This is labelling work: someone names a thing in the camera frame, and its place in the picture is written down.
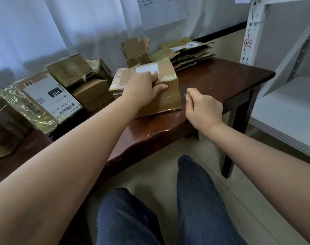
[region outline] tabletop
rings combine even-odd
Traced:
[[[195,87],[202,94],[211,95],[222,102],[224,107],[229,100],[242,97],[242,93],[266,82],[274,75],[270,70],[218,58],[198,63],[177,73],[180,86]],[[185,116],[183,96],[181,110],[133,119],[115,146],[102,172],[103,178],[111,177],[193,130]],[[0,182],[49,144],[51,140],[47,136],[39,131],[31,131],[12,155],[0,158]]]

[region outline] jeans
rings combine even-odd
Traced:
[[[187,155],[178,167],[179,244],[247,244],[207,172]],[[157,216],[126,188],[104,196],[97,231],[97,245],[164,244]]]

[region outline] black baseboard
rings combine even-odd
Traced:
[[[212,34],[205,35],[205,36],[203,36],[201,38],[194,39],[194,41],[205,43],[205,42],[214,40],[216,38],[220,38],[220,37],[223,37],[225,35],[231,34],[233,32],[242,30],[242,29],[244,29],[246,27],[247,27],[247,22],[245,21],[245,22],[242,22],[242,23],[240,23],[238,25],[231,26],[231,27],[225,28],[225,29],[223,29],[221,31],[214,32]]]

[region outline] tile floor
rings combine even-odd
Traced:
[[[262,131],[253,136],[293,156],[310,161],[310,157]],[[232,221],[248,244],[308,244],[240,169],[235,166],[229,179],[222,177],[219,166],[222,152],[209,140],[200,142],[195,137],[176,141],[145,158],[111,178],[92,195],[87,208],[92,239],[96,238],[95,219],[102,195],[111,189],[126,187],[157,214],[165,243],[177,244],[177,159],[182,154],[190,155],[209,173],[222,195]]]

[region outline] hand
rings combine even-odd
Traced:
[[[133,100],[139,110],[150,103],[159,92],[168,88],[165,84],[159,84],[153,87],[153,82],[157,78],[157,73],[151,74],[150,72],[146,72],[134,74],[124,87],[122,97]]]
[[[187,89],[186,116],[198,131],[206,134],[222,122],[223,105],[209,95],[202,95],[196,88]]]

